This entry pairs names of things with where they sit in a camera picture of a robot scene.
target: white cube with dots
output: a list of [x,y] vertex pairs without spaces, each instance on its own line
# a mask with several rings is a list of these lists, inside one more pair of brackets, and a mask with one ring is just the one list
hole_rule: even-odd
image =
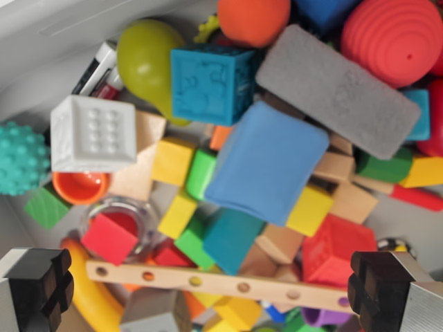
[[112,173],[137,160],[135,106],[70,95],[51,112],[53,172]]

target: gray foam block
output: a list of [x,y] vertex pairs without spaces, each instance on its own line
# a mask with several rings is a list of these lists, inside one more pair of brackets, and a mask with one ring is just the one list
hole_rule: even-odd
[[418,105],[297,25],[288,26],[257,83],[380,159],[391,159],[418,118]]

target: red block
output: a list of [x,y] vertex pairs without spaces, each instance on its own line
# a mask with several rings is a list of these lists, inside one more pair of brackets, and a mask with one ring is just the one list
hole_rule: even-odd
[[152,259],[160,266],[181,266],[186,268],[196,268],[185,254],[175,245],[173,239],[166,239],[155,249]]
[[115,265],[120,265],[138,243],[137,236],[125,227],[128,220],[118,220],[118,215],[98,214],[82,238],[83,246]]
[[303,242],[303,281],[343,287],[355,251],[376,251],[371,229],[328,214],[314,237]]

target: blue foam block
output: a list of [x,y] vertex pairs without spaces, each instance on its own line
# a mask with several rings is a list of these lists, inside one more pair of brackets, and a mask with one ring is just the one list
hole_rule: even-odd
[[203,249],[226,274],[236,275],[264,222],[229,209],[219,209],[209,219]]
[[171,61],[174,116],[229,127],[252,104],[254,50],[196,44],[172,50]]
[[431,118],[429,116],[429,91],[425,89],[413,89],[403,91],[403,94],[415,104],[418,104],[422,112],[417,124],[406,140],[428,140],[431,137]]
[[328,145],[324,130],[257,102],[220,151],[205,197],[285,225]]

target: toy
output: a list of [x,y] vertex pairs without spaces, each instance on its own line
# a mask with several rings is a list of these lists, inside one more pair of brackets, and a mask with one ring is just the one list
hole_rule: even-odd
[[229,127],[253,103],[255,51],[195,44],[171,59],[174,116]]
[[186,181],[186,190],[195,199],[199,201],[205,200],[204,193],[213,178],[216,163],[217,157],[212,153],[202,149],[198,149],[195,153]]
[[236,275],[263,221],[237,210],[220,209],[208,222],[203,250],[225,273]]
[[137,162],[112,174],[110,193],[139,201],[149,199],[157,142],[163,137],[165,128],[165,118],[136,111]]
[[136,162],[135,107],[70,95],[51,111],[54,172],[111,173]]
[[352,253],[375,251],[377,243],[371,229],[329,214],[315,237],[305,239],[302,249],[305,282],[346,287]]
[[351,183],[341,183],[332,194],[334,204],[330,214],[362,224],[375,209],[379,200]]
[[255,243],[277,264],[290,264],[303,241],[303,235],[289,228],[265,226]]
[[[443,47],[442,17],[435,6],[422,0],[408,1],[407,9],[404,4],[403,0],[363,1],[341,36],[344,56],[394,88],[425,76]],[[393,20],[394,26],[386,23]]]
[[397,152],[420,115],[417,104],[297,25],[282,33],[256,80],[380,159]]
[[52,183],[35,191],[24,210],[43,228],[51,229],[69,212],[71,204],[63,201]]
[[157,230],[172,239],[178,239],[197,209],[197,201],[181,189],[161,219]]
[[8,122],[0,126],[0,147],[0,194],[16,196],[38,188],[50,165],[43,135]]
[[170,51],[183,45],[183,39],[171,26],[141,19],[123,31],[117,47],[118,72],[126,88],[181,126],[189,121],[172,115]]
[[323,130],[256,102],[220,151],[205,197],[284,225],[328,143]]
[[307,185],[294,205],[286,226],[312,237],[333,204],[334,199],[326,190],[315,185]]
[[167,137],[157,146],[152,166],[152,180],[183,186],[194,156],[195,144]]
[[183,294],[177,290],[144,288],[132,293],[120,322],[124,332],[191,332]]
[[413,165],[413,153],[401,147],[391,160],[380,160],[362,151],[357,158],[356,173],[366,178],[398,183],[407,177]]
[[290,0],[221,0],[218,3],[223,33],[247,48],[272,44],[287,25],[290,13]]

